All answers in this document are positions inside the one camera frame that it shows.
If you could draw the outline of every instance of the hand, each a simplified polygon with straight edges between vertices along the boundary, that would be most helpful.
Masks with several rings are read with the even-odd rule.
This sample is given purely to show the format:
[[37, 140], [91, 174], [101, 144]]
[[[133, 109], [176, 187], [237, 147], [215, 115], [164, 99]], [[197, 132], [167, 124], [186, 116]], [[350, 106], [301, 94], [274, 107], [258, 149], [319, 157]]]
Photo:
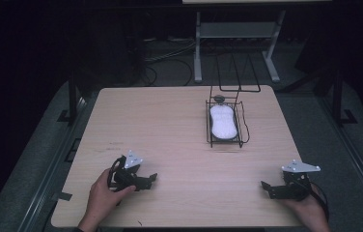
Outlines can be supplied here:
[[109, 169], [104, 170], [91, 187], [85, 216], [78, 225], [82, 231], [96, 231], [98, 225], [115, 209], [116, 205], [136, 190], [135, 186], [130, 186], [118, 192], [111, 191], [106, 185]]
[[[315, 186], [312, 186], [312, 190], [318, 193]], [[278, 201], [293, 210], [299, 220], [311, 231], [330, 231], [325, 212], [318, 203], [317, 199], [315, 199], [311, 194], [301, 201], [291, 199], [282, 199]]]

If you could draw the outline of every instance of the wire cage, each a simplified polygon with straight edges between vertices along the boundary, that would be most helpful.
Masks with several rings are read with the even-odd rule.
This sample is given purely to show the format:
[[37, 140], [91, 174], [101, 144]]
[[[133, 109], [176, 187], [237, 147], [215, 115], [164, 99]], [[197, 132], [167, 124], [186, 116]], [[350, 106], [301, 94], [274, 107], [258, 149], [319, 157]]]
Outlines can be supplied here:
[[[212, 148], [213, 144], [238, 144], [238, 146], [241, 148], [244, 143], [247, 143], [250, 140], [250, 131], [248, 129], [248, 126], [245, 122], [244, 117], [244, 105], [242, 101], [237, 101], [238, 95], [240, 92], [254, 92], [258, 93], [261, 92], [260, 83], [259, 80], [255, 74], [254, 71], [254, 65], [251, 61], [251, 57], [249, 54], [246, 55], [245, 63], [243, 65], [242, 74], [241, 77], [239, 76], [237, 72], [237, 63], [235, 56], [233, 54], [230, 55], [229, 61], [228, 61], [228, 70], [229, 73], [233, 74], [234, 84], [235, 86], [232, 87], [232, 83], [230, 85], [223, 85], [222, 83], [222, 72], [220, 71], [220, 61], [218, 56], [215, 56], [215, 66], [216, 66], [216, 72], [217, 72], [217, 79], [218, 79], [218, 87], [221, 92], [225, 92], [226, 94], [230, 94], [231, 96], [223, 96], [223, 95], [214, 95], [213, 94], [213, 79], [211, 80], [211, 87], [209, 92], [209, 100], [206, 101], [206, 117], [207, 117], [207, 142], [210, 144], [210, 147]], [[247, 76], [246, 71], [247, 69], [250, 69], [252, 75], [254, 76], [254, 80], [256, 83], [256, 89], [246, 90], [242, 88], [242, 83], [245, 81], [245, 76]], [[213, 132], [212, 128], [214, 126], [214, 120], [211, 116], [211, 108], [216, 105], [222, 105], [222, 106], [228, 106], [231, 107], [233, 110], [233, 124], [236, 128], [236, 136], [229, 137], [229, 138], [220, 138], [217, 137]]]

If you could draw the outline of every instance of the metal stand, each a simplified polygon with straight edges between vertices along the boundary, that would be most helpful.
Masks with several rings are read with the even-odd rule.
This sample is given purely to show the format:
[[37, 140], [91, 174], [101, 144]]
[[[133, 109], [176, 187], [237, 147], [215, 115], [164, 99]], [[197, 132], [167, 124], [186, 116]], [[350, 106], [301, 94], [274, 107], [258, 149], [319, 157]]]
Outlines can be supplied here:
[[273, 82], [280, 78], [271, 60], [272, 52], [281, 31], [285, 11], [281, 11], [275, 22], [201, 22], [200, 12], [196, 20], [196, 52], [194, 53], [194, 80], [196, 83], [203, 81], [202, 63], [200, 59], [200, 42], [202, 38], [257, 38], [271, 39], [263, 57]]

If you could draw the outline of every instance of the wooden table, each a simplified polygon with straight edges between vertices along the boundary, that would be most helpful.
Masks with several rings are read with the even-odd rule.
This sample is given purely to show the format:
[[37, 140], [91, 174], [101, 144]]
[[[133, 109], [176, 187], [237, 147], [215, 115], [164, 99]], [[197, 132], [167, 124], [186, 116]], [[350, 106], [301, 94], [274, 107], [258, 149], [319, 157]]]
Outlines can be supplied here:
[[152, 189], [126, 198], [102, 226], [299, 225], [260, 184], [283, 185], [281, 166], [300, 160], [273, 90], [262, 86], [260, 93], [239, 94], [250, 129], [248, 143], [242, 148], [237, 144], [211, 148], [206, 129], [209, 89], [101, 90], [63, 188], [72, 197], [59, 200], [52, 224], [76, 226], [91, 184], [115, 159], [132, 150], [144, 159], [138, 175], [158, 173], [157, 180]]

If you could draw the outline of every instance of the wire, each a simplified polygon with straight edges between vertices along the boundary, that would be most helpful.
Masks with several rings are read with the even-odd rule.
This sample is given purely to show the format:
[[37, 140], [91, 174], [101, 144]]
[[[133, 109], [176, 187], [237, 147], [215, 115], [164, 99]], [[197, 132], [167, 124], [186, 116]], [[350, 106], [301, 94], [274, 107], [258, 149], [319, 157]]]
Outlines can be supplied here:
[[298, 182], [298, 180], [296, 180], [295, 178], [293, 178], [293, 182], [296, 183], [297, 185], [303, 187], [304, 189], [308, 190], [308, 192], [318, 201], [318, 203], [321, 205], [323, 212], [325, 213], [325, 217], [326, 220], [329, 220], [329, 207], [328, 207], [328, 199], [326, 197], [326, 194], [323, 192], [322, 188], [320, 186], [318, 186], [317, 184], [310, 182], [310, 184], [313, 184], [315, 187], [318, 188], [318, 190], [322, 193], [322, 196], [324, 198], [324, 200], [322, 200], [322, 198], [316, 194], [313, 190], [305, 187], [304, 185], [302, 185], [301, 183]]
[[145, 73], [142, 74], [142, 81], [145, 83], [145, 87], [150, 87], [150, 86], [153, 86], [157, 80], [157, 72], [155, 71], [155, 69], [148, 67], [148, 66], [146, 67], [146, 69], [148, 69], [154, 73], [154, 80], [152, 82], [149, 79], [148, 75], [146, 75]]
[[180, 49], [178, 49], [176, 51], [172, 51], [172, 52], [169, 52], [167, 54], [164, 54], [164, 55], [161, 55], [161, 56], [156, 56], [156, 57], [153, 57], [153, 58], [146, 58], [145, 61], [155, 62], [155, 61], [158, 61], [158, 60], [162, 60], [162, 59], [165, 59], [165, 58], [170, 58], [170, 57], [173, 57], [173, 56], [183, 54], [183, 53], [185, 53], [187, 51], [191, 51], [190, 47], [194, 46], [195, 44], [196, 43], [193, 42], [193, 43], [189, 44], [188, 46], [180, 48]]
[[[155, 61], [152, 64], [155, 64], [155, 63], [158, 63], [158, 62], [169, 62], [169, 61], [170, 62], [180, 62], [180, 63], [182, 63], [182, 64], [184, 64], [184, 65], [186, 65], [188, 67], [189, 77], [188, 77], [187, 81], [183, 84], [183, 86], [187, 86], [190, 83], [191, 79], [193, 78], [193, 70], [191, 69], [190, 65], [187, 64], [186, 62], [184, 62], [183, 60], [179, 60], [179, 59], [163, 59], [163, 60]], [[151, 67], [146, 67], [146, 68], [149, 68], [150, 70], [152, 70], [156, 74], [156, 77], [154, 78], [154, 81], [152, 81], [150, 83], [150, 85], [149, 85], [149, 86], [152, 86], [154, 84], [154, 82], [156, 81], [157, 72]]]

